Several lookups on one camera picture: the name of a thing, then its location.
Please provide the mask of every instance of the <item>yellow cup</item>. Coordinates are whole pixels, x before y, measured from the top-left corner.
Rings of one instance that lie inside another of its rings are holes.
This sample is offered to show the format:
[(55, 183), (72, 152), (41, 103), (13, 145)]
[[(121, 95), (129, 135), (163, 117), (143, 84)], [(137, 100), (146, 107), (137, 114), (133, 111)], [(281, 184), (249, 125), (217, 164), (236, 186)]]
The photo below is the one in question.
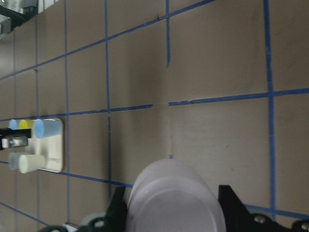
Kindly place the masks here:
[(20, 129), (32, 129), (35, 120), (21, 120), (19, 123)]

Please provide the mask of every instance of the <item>grid line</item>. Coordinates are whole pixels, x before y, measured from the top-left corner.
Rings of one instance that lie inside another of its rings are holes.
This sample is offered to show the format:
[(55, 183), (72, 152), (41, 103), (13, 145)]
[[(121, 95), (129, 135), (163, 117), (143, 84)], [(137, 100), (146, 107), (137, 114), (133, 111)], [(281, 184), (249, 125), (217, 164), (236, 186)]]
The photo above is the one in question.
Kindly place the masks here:
[(3, 205), (3, 206), (5, 206), (5, 207), (7, 207), (7, 208), (9, 208), (9, 209), (14, 210), (15, 212), (18, 212), (18, 213), (20, 213), (20, 214), (26, 216), (26, 217), (28, 217), (28, 218), (30, 218), (30, 219), (32, 219), (32, 220), (38, 222), (38, 223), (41, 223), (41, 224), (43, 224), (43, 225), (45, 225), (45, 226), (49, 226), (47, 223), (45, 223), (45, 222), (43, 222), (43, 221), (41, 221), (41, 220), (39, 220), (39, 219), (37, 219), (37, 218), (35, 218), (35, 217), (29, 215), (29, 214), (26, 214), (26, 213), (24, 213), (24, 212), (22, 212), (22, 211), (20, 211), (20, 210), (18, 210), (18, 209), (16, 209), (16, 208), (14, 208), (14, 207), (11, 207), (11, 206), (9, 206), (9, 205), (7, 205), (7, 204), (5, 204), (5, 203), (2, 203), (2, 202), (0, 202), (0, 204)]
[[(16, 73), (16, 32), (13, 31), (13, 70)], [(17, 77), (14, 75), (14, 117), (16, 117), (17, 113)], [(18, 208), (18, 177), (17, 170), (14, 171), (14, 208)], [(17, 232), (17, 212), (14, 213), (14, 224), (15, 224), (15, 232)]]
[(276, 218), (276, 154), (275, 154), (275, 130), (274, 130), (274, 94), (273, 80), (271, 71), (271, 44), (269, 28), (269, 2), (264, 0), (264, 24), (265, 24), (265, 47), (266, 47), (266, 66), (268, 83), (268, 120), (269, 120), (269, 152), (270, 152), (270, 204), (272, 216)]
[(169, 0), (165, 0), (165, 14), (166, 14), (166, 41), (167, 41), (167, 68), (170, 63), (170, 35), (169, 35)]
[[(113, 108), (110, 109), (111, 112), (118, 112), (118, 111), (130, 111), (130, 110), (142, 110), (152, 108), (153, 104), (149, 105), (137, 105), (137, 106), (129, 106), (129, 107), (121, 107), (121, 108)], [(87, 115), (87, 114), (102, 114), (107, 113), (108, 109), (104, 110), (91, 110), (91, 111), (80, 111), (80, 112), (73, 112), (73, 113), (63, 113), (63, 114), (54, 114), (54, 115), (38, 115), (38, 116), (29, 116), (29, 117), (16, 117), (16, 118), (7, 118), (2, 119), (0, 122), (9, 121), (11, 119), (36, 119), (36, 118), (48, 118), (48, 117), (63, 117), (63, 116), (74, 116), (74, 115)]]
[[(38, 17), (35, 16), (35, 81), (36, 81), (36, 113), (39, 115), (40, 111), (40, 95), (39, 95), (39, 73), (38, 73), (38, 63), (39, 63), (39, 37), (38, 37)], [(41, 218), (40, 208), (41, 208), (41, 199), (40, 199), (40, 188), (41, 188), (41, 175), (39, 171), (37, 172), (37, 218)], [(37, 229), (40, 229), (40, 223), (37, 222)]]
[[(110, 62), (109, 62), (109, 43), (108, 43), (108, 8), (107, 0), (104, 0), (104, 26), (105, 26), (105, 64), (106, 64), (106, 95), (107, 95), (107, 110), (111, 113), (111, 98), (110, 98)], [(112, 180), (112, 144), (111, 144), (111, 117), (108, 117), (108, 180)], [(108, 184), (109, 199), (112, 198), (112, 185)]]
[[(180, 13), (183, 13), (183, 12), (189, 11), (189, 10), (192, 10), (192, 9), (198, 7), (198, 6), (205, 5), (206, 3), (209, 3), (209, 2), (212, 2), (212, 1), (214, 1), (214, 0), (203, 0), (203, 1), (201, 1), (201, 2), (198, 2), (198, 3), (196, 3), (196, 4), (193, 4), (193, 5), (191, 5), (191, 6), (185, 7), (185, 8), (183, 8), (183, 9), (181, 9), (181, 10), (175, 11), (175, 12), (171, 13), (170, 16), (172, 17), (172, 16), (175, 16), (175, 15), (178, 15), (178, 14), (180, 14)], [(82, 50), (85, 50), (85, 49), (87, 49), (87, 48), (93, 47), (93, 46), (95, 46), (95, 45), (101, 44), (101, 43), (103, 43), (103, 42), (107, 42), (107, 41), (109, 41), (109, 40), (115, 39), (115, 38), (117, 38), (117, 37), (119, 37), (119, 36), (121, 36), (121, 35), (130, 33), (130, 32), (133, 32), (133, 31), (135, 31), (135, 30), (137, 30), (137, 29), (144, 28), (144, 27), (146, 27), (146, 26), (149, 26), (149, 25), (151, 25), (151, 24), (154, 24), (154, 23), (156, 23), (156, 22), (161, 21), (161, 20), (165, 19), (166, 17), (167, 17), (166, 15), (161, 16), (161, 17), (158, 17), (158, 18), (156, 18), (156, 19), (154, 19), (154, 20), (151, 20), (151, 21), (148, 21), (148, 22), (146, 22), (146, 23), (140, 24), (140, 25), (138, 25), (138, 26), (136, 26), (136, 27), (130, 28), (130, 29), (128, 29), (128, 30), (125, 30), (125, 31), (120, 32), (120, 33), (118, 33), (118, 34), (115, 34), (115, 35), (112, 35), (112, 36), (110, 36), (110, 37), (104, 38), (104, 39), (102, 39), (102, 40), (98, 40), (98, 41), (96, 41), (96, 42), (94, 42), (94, 43), (88, 44), (88, 45), (86, 45), (86, 46), (83, 46), (83, 47), (78, 48), (78, 49), (76, 49), (76, 50), (73, 50), (73, 51), (71, 51), (71, 52), (66, 52), (66, 53), (63, 54), (63, 55), (60, 55), (60, 56), (57, 56), (57, 57), (52, 58), (52, 59), (50, 59), (50, 60), (44, 61), (44, 62), (42, 62), (42, 63), (40, 63), (40, 64), (37, 63), (36, 65), (33, 65), (33, 66), (29, 67), (29, 68), (20, 70), (20, 71), (15, 72), (15, 73), (13, 73), (13, 74), (11, 74), (11, 75), (8, 75), (8, 76), (6, 76), (6, 77), (3, 77), (3, 78), (0, 79), (0, 81), (5, 80), (5, 79), (7, 79), (7, 78), (10, 78), (10, 77), (14, 76), (15, 74), (20, 74), (20, 73), (22, 73), (22, 72), (26, 72), (26, 71), (31, 70), (31, 69), (34, 69), (34, 68), (36, 68), (36, 67), (38, 67), (38, 66), (45, 65), (45, 64), (47, 64), (47, 63), (50, 63), (50, 62), (56, 61), (56, 60), (58, 60), (58, 59), (64, 58), (65, 56), (72, 55), (72, 54), (77, 53), (77, 52), (79, 52), (79, 51), (82, 51)]]
[[(35, 23), (35, 39), (36, 39), (36, 64), (34, 66), (31, 66), (29, 68), (26, 68), (21, 71), (16, 71), (16, 55), (15, 55), (15, 32), (14, 32), (14, 73), (1, 78), (0, 81), (5, 80), (7, 78), (14, 78), (14, 118), (15, 119), (35, 119), (35, 118), (40, 118), (40, 117), (56, 117), (56, 116), (65, 116), (66, 117), (66, 157), (67, 157), (67, 169), (68, 173), (61, 172), (59, 174), (66, 175), (68, 177), (68, 221), (70, 221), (70, 177), (76, 177), (76, 178), (82, 178), (82, 179), (87, 179), (87, 180), (92, 180), (92, 181), (98, 181), (98, 182), (103, 182), (109, 184), (109, 195), (111, 196), (111, 191), (112, 191), (112, 185), (119, 185), (119, 186), (126, 186), (128, 188), (131, 188), (132, 185), (121, 183), (121, 182), (114, 182), (112, 181), (112, 154), (111, 154), (111, 118), (108, 117), (108, 146), (109, 146), (109, 180), (104, 180), (104, 179), (99, 179), (99, 178), (93, 178), (89, 176), (82, 176), (82, 175), (76, 175), (76, 174), (71, 174), (70, 173), (70, 165), (69, 165), (69, 116), (73, 115), (83, 115), (83, 114), (97, 114), (97, 113), (108, 113), (110, 114), (111, 112), (118, 112), (118, 111), (127, 111), (127, 110), (139, 110), (139, 109), (147, 109), (153, 107), (152, 104), (149, 105), (142, 105), (142, 106), (129, 106), (129, 107), (120, 107), (120, 108), (110, 108), (110, 79), (109, 79), (109, 56), (108, 56), (108, 41), (112, 40), (114, 38), (117, 38), (121, 35), (131, 33), (135, 30), (141, 29), (143, 27), (152, 25), (158, 21), (161, 21), (163, 19), (166, 20), (166, 36), (167, 36), (167, 67), (170, 63), (171, 57), (170, 57), (170, 31), (169, 31), (169, 18), (173, 17), (175, 15), (184, 13), (186, 11), (192, 10), (196, 7), (205, 5), (207, 3), (210, 3), (214, 0), (203, 0), (200, 1), (196, 4), (190, 5), (188, 7), (182, 8), (180, 10), (174, 11), (172, 13), (169, 12), (169, 0), (166, 0), (166, 14), (164, 16), (158, 17), (157, 19), (148, 21), (144, 24), (140, 24), (136, 27), (133, 27), (131, 29), (125, 30), (123, 32), (120, 32), (118, 34), (112, 35), (108, 37), (108, 22), (107, 22), (107, 0), (104, 0), (104, 5), (105, 5), (105, 39), (96, 41), (94, 43), (88, 44), (86, 46), (83, 46), (81, 48), (78, 48), (76, 50), (73, 50), (71, 52), (68, 52), (67, 48), (67, 10), (66, 10), (66, 0), (64, 1), (65, 4), (65, 54), (55, 57), (53, 59), (47, 60), (42, 63), (38, 63), (38, 34), (37, 34), (37, 17), (36, 17), (36, 23)], [(269, 2), (268, 0), (263, 0), (264, 4), (264, 23), (265, 23), (265, 46), (266, 46), (266, 66), (267, 66), (267, 83), (268, 83), (268, 92), (267, 93), (255, 93), (255, 94), (244, 94), (244, 95), (236, 95), (236, 96), (224, 96), (224, 97), (217, 97), (217, 98), (205, 98), (205, 99), (196, 99), (196, 100), (191, 100), (191, 101), (173, 101), (173, 102), (168, 102), (168, 106), (180, 106), (180, 105), (187, 105), (187, 104), (200, 104), (200, 103), (211, 103), (211, 102), (227, 102), (227, 101), (237, 101), (237, 100), (246, 100), (246, 99), (258, 99), (258, 98), (268, 98), (269, 105), (269, 115), (268, 115), (268, 126), (269, 126), (269, 150), (270, 150), (270, 185), (271, 185), (271, 207), (270, 208), (263, 208), (259, 206), (253, 206), (253, 205), (247, 205), (248, 208), (255, 208), (255, 209), (260, 209), (265, 212), (271, 213), (273, 216), (276, 215), (282, 215), (282, 216), (287, 216), (287, 217), (296, 217), (296, 218), (301, 218), (301, 219), (309, 219), (308, 215), (304, 214), (298, 214), (298, 213), (293, 213), (293, 212), (287, 212), (287, 211), (281, 211), (276, 209), (276, 156), (275, 156), (275, 132), (274, 132), (274, 117), (275, 117), (275, 112), (274, 112), (274, 98), (275, 97), (280, 97), (280, 96), (286, 96), (286, 95), (294, 95), (294, 94), (309, 94), (309, 88), (300, 88), (300, 89), (288, 89), (288, 90), (283, 90), (283, 91), (274, 91), (273, 90), (273, 80), (272, 80), (272, 72), (271, 72), (271, 44), (270, 44), (270, 28), (269, 28)], [(69, 113), (69, 90), (68, 90), (68, 56), (72, 55), (74, 53), (77, 53), (79, 51), (88, 49), (90, 47), (93, 47), (97, 44), (101, 43), (106, 43), (106, 89), (107, 89), (107, 109), (102, 109), (102, 110), (93, 110), (93, 111), (82, 111), (82, 112), (73, 112)], [(66, 76), (66, 113), (64, 114), (54, 114), (54, 115), (44, 115), (40, 116), (39, 115), (39, 78), (38, 78), (38, 72), (37, 68), (45, 65), (47, 63), (53, 62), (55, 60), (65, 58), (65, 76)], [(34, 69), (36, 71), (36, 108), (37, 108), (37, 116), (32, 116), (32, 117), (16, 117), (17, 113), (17, 103), (16, 103), (16, 75), (20, 74), (22, 72), (28, 71)], [(10, 119), (2, 119), (0, 122), (8, 121)], [(40, 199), (39, 199), (39, 193), (40, 193), (40, 172), (37, 172), (37, 181), (38, 181), (38, 186), (37, 186), (37, 194), (38, 194), (38, 216), (34, 218), (38, 223), (41, 223), (40, 221)], [(17, 191), (16, 187), (17, 186), (17, 176), (15, 177), (15, 198), (17, 199)], [(10, 206), (9, 208), (15, 210), (16, 212), (19, 212), (21, 214), (21, 211), (14, 209)]]
[[(39, 172), (51, 173), (51, 171), (47, 171), (47, 170), (38, 170), (38, 171)], [(85, 179), (85, 180), (90, 180), (90, 181), (106, 183), (106, 184), (123, 186), (123, 187), (130, 188), (130, 189), (133, 188), (133, 185), (131, 185), (131, 184), (126, 184), (126, 183), (117, 182), (117, 181), (110, 181), (110, 180), (100, 179), (100, 178), (95, 178), (95, 177), (90, 177), (90, 176), (71, 174), (71, 173), (66, 173), (66, 172), (59, 172), (59, 173), (54, 173), (54, 174), (60, 174), (60, 175), (75, 177), (75, 178), (79, 178), (79, 179)], [(264, 211), (266, 213), (273, 213), (274, 212), (274, 210), (272, 210), (271, 208), (267, 208), (267, 207), (261, 207), (261, 206), (250, 205), (250, 204), (246, 204), (245, 206), (248, 209), (260, 210), (260, 211)], [(300, 213), (284, 211), (284, 210), (275, 210), (275, 212), (276, 212), (277, 215), (281, 215), (281, 216), (293, 217), (293, 218), (298, 218), (298, 219), (302, 219), (302, 220), (308, 220), (309, 219), (309, 215), (307, 215), (307, 214), (300, 214)]]
[[(64, 0), (64, 47), (65, 47), (65, 85), (66, 85), (66, 134), (65, 134), (65, 156), (66, 167), (70, 172), (70, 112), (69, 105), (69, 73), (68, 73), (68, 14), (67, 14), (67, 0)], [(71, 204), (70, 204), (70, 176), (67, 176), (67, 222), (71, 218)]]

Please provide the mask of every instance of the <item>screw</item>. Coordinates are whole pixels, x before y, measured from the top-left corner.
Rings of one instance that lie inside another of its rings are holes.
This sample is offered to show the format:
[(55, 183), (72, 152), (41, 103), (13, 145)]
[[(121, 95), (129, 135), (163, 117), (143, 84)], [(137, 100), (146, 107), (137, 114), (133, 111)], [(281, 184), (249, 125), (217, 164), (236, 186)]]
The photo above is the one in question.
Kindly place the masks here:
[(305, 222), (301, 225), (301, 229), (304, 231), (309, 231), (309, 223)]
[(104, 221), (97, 221), (95, 223), (95, 228), (100, 228), (100, 227), (103, 227), (104, 226)]
[(263, 217), (262, 215), (256, 215), (254, 218), (254, 221), (260, 224), (264, 224), (266, 221), (266, 218)]

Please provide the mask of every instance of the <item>blue cup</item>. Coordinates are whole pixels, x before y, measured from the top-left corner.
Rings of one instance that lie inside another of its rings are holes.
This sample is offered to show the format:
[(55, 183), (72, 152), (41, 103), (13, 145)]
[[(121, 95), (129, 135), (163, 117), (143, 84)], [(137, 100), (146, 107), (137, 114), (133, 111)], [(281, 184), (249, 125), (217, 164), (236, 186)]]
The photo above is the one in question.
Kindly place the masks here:
[(20, 121), (21, 120), (11, 119), (9, 123), (9, 128), (12, 130), (18, 130)]
[(38, 139), (48, 138), (61, 133), (61, 122), (49, 119), (37, 119), (34, 122), (34, 135)]

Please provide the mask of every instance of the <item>white tray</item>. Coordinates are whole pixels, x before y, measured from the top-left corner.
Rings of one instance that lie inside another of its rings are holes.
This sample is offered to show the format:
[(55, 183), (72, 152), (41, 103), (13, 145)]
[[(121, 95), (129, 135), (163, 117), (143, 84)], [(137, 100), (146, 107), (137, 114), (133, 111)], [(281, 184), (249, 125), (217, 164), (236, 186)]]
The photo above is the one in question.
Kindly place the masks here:
[(46, 157), (46, 165), (41, 170), (59, 173), (63, 167), (63, 124), (58, 118), (49, 118), (61, 123), (60, 134), (48, 138), (37, 139), (32, 133), (28, 140), (29, 145), (25, 147), (26, 152)]

